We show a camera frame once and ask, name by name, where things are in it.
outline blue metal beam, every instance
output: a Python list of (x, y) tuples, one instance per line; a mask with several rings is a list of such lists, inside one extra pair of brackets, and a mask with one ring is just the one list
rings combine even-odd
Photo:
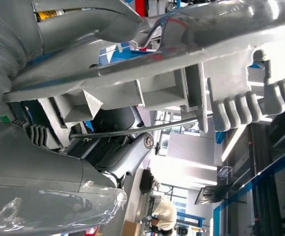
[(267, 178), (271, 175), (274, 175), (280, 170), (285, 168), (285, 154), (277, 159), (276, 161), (271, 163), (271, 165), (266, 167), (261, 173), (258, 173), (255, 177), (248, 181), (247, 183), (243, 185), (239, 191), (230, 197), (229, 199), (223, 201), (222, 204), (213, 210), (213, 236), (219, 236), (220, 228), (220, 212), (228, 205), (239, 200), (240, 197), (246, 194), (247, 192), (256, 187), (259, 183), (262, 181), (265, 178)]

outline white shirt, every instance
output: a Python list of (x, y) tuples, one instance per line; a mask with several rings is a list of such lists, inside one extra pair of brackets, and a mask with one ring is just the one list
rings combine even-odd
[(159, 222), (157, 226), (162, 230), (170, 230), (176, 224), (176, 208), (166, 197), (161, 197), (159, 205), (152, 214), (158, 217)]

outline sticker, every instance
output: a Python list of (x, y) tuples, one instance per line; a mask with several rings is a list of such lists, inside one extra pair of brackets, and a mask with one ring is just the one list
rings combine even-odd
[(41, 11), (38, 13), (41, 20), (45, 20), (48, 18), (64, 15), (63, 10), (56, 10), (56, 11)]

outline person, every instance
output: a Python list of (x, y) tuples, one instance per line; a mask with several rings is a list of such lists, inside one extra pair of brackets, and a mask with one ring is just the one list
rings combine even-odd
[(140, 223), (150, 221), (152, 226), (158, 227), (164, 236), (176, 235), (177, 212), (175, 205), (165, 196), (161, 196), (160, 202), (151, 216), (140, 220)]

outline red part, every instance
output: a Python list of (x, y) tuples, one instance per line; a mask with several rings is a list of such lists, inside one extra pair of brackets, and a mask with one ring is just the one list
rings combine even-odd
[(146, 16), (145, 0), (135, 0), (136, 12), (139, 16)]

